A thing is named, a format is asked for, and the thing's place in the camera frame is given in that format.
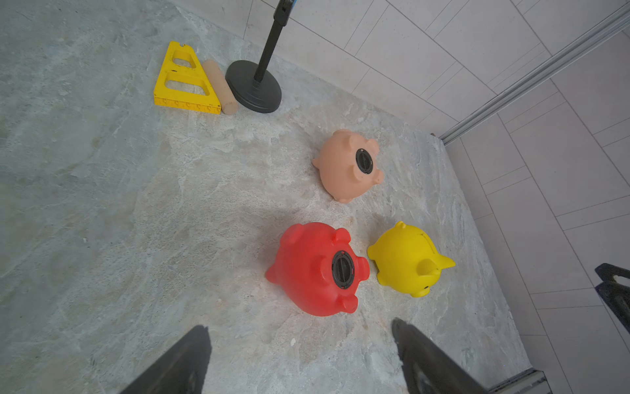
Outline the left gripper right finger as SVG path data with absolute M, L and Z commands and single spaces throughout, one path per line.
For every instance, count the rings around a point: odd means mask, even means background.
M 488 393 L 430 338 L 400 318 L 391 331 L 409 393 Z

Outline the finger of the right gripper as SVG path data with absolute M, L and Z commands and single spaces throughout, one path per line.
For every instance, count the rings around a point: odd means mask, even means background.
M 615 280 L 616 277 L 629 279 L 629 270 L 604 263 L 596 267 L 595 272 L 601 279 L 595 287 L 597 294 L 629 331 L 629 287 Z

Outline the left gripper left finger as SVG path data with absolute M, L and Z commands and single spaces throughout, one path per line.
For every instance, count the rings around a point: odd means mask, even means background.
M 196 325 L 121 393 L 201 394 L 211 354 L 208 328 Z

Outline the yellow piggy bank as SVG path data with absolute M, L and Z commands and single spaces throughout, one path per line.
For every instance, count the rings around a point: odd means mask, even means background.
M 378 282 L 414 298 L 427 296 L 444 269 L 455 266 L 438 252 L 431 238 L 420 228 L 398 222 L 367 248 L 376 263 Z

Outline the red piggy bank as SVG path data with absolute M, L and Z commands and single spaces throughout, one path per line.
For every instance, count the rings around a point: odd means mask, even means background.
M 351 236 L 344 228 L 325 223 L 295 224 L 280 239 L 274 264 L 265 278 L 279 285 L 304 312 L 327 317 L 354 313 L 359 306 L 356 291 L 370 277 L 367 259 L 350 247 Z M 354 261 L 354 282 L 346 290 L 334 282 L 331 264 L 337 251 L 347 251 Z

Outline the pink piggy bank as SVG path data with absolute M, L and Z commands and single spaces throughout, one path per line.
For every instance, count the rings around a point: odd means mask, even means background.
M 355 161 L 358 149 L 366 149 L 372 155 L 374 169 L 371 174 L 364 174 L 358 169 Z M 312 163 L 319 171 L 324 189 L 335 201 L 347 204 L 384 181 L 385 174 L 377 167 L 379 152 L 376 140 L 341 129 L 324 143 Z

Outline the black plug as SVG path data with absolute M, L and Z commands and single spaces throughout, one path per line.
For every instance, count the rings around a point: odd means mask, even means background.
M 342 290 L 350 288 L 354 282 L 354 261 L 347 251 L 337 251 L 331 264 L 335 284 Z
M 358 149 L 355 155 L 358 169 L 364 174 L 371 174 L 374 169 L 372 155 L 366 149 Z

